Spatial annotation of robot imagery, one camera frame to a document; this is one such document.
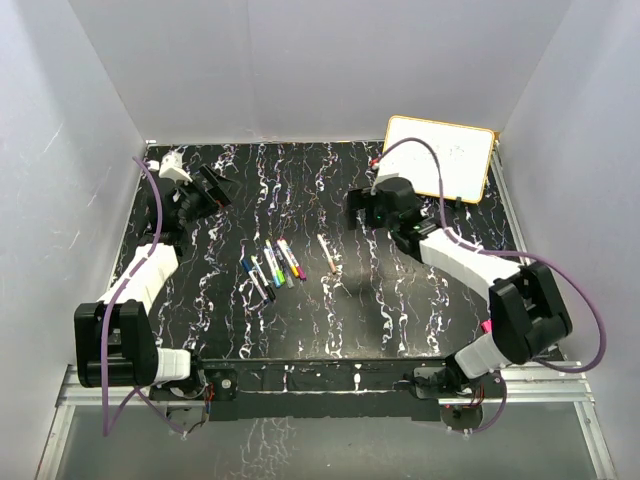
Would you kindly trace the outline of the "white pen peach cap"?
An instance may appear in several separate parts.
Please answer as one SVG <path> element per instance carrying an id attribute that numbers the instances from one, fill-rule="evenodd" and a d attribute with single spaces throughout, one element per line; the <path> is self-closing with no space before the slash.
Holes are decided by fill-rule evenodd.
<path id="1" fill-rule="evenodd" d="M 327 260 L 327 263 L 328 263 L 328 266 L 330 268 L 331 273 L 334 274 L 334 275 L 337 274 L 337 268 L 336 268 L 336 265 L 334 263 L 333 256 L 329 251 L 329 247 L 328 247 L 328 244 L 327 244 L 326 240 L 324 239 L 324 237 L 320 233 L 317 234 L 317 239 L 318 239 L 318 242 L 319 242 L 319 244 L 320 244 L 320 246 L 321 246 L 321 248 L 322 248 L 322 250 L 324 252 L 324 255 L 326 257 L 326 260 Z"/>

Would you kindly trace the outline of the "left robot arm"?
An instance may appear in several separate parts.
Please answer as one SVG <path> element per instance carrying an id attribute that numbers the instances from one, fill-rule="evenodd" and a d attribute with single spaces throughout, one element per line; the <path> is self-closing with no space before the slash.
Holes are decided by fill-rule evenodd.
<path id="1" fill-rule="evenodd" d="M 207 376 L 189 349 L 157 345 L 149 315 L 189 247 L 194 224 L 229 206 L 239 184 L 203 166 L 190 178 L 151 178 L 146 219 L 132 260 L 97 301 L 74 313 L 76 365 L 85 388 L 157 386 L 186 399 L 200 396 Z"/>

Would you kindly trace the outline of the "white pen magenta cap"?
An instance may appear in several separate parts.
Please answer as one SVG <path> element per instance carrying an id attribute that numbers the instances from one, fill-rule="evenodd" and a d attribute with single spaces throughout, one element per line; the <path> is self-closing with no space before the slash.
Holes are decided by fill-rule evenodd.
<path id="1" fill-rule="evenodd" d="M 293 275 L 302 280 L 305 281 L 307 279 L 306 273 L 304 272 L 304 270 L 301 268 L 299 262 L 297 261 L 297 259 L 295 258 L 290 246 L 288 245 L 287 241 L 283 238 L 278 240 L 278 246 L 282 252 L 282 255 L 285 257 L 286 262 L 289 265 L 289 268 L 291 270 L 291 272 L 293 273 Z"/>

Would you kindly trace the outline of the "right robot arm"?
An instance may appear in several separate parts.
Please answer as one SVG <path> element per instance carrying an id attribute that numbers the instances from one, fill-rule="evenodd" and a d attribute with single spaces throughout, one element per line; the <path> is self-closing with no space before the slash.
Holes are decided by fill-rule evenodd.
<path id="1" fill-rule="evenodd" d="M 463 247 L 449 237 L 442 221 L 422 214 L 409 180 L 395 177 L 376 188 L 349 191 L 345 216 L 349 229 L 359 223 L 387 229 L 402 253 L 444 271 L 487 302 L 490 331 L 447 356 L 441 370 L 408 374 L 406 381 L 416 396 L 469 396 L 484 375 L 525 364 L 572 332 L 549 267 L 540 262 L 521 265 Z"/>

